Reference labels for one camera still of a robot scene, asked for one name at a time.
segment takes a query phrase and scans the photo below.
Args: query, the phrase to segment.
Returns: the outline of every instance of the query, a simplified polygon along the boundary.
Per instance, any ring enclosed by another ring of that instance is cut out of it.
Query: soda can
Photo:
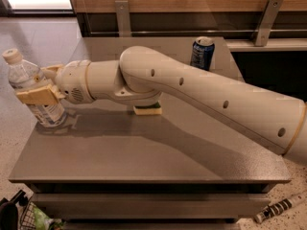
[[[190,65],[209,71],[214,52],[214,42],[210,37],[200,36],[193,43]]]

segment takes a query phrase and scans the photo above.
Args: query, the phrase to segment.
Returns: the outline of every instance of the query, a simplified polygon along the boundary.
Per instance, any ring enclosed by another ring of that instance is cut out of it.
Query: clear bottle
[[[40,68],[23,59],[17,49],[9,49],[2,54],[10,66],[9,83],[14,89],[35,89],[46,78]],[[66,112],[59,102],[52,105],[27,104],[38,122],[44,127],[56,127],[63,123]]]

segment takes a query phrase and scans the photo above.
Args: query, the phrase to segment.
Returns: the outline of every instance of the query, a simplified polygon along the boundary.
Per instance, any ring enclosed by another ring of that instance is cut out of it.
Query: bottle cap
[[[22,55],[17,49],[9,49],[2,54],[2,57],[8,64],[16,64],[22,60]]]

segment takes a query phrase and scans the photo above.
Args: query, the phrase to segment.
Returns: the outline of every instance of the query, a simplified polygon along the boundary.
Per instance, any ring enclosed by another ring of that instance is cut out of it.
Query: gray tabletop
[[[71,60],[116,59],[131,45],[150,46],[183,62],[194,38],[85,38]],[[211,71],[241,74],[222,38]],[[254,183],[287,182],[282,157],[195,107],[163,94],[160,116],[136,116],[110,101],[64,103],[68,118],[54,129],[36,126],[11,182]]]

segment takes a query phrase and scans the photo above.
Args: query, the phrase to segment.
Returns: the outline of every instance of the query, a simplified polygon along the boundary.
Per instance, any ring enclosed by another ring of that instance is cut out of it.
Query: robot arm
[[[183,64],[146,47],[120,60],[74,61],[54,82],[73,104],[110,99],[150,105],[161,92],[176,96],[277,154],[307,164],[305,102]]]

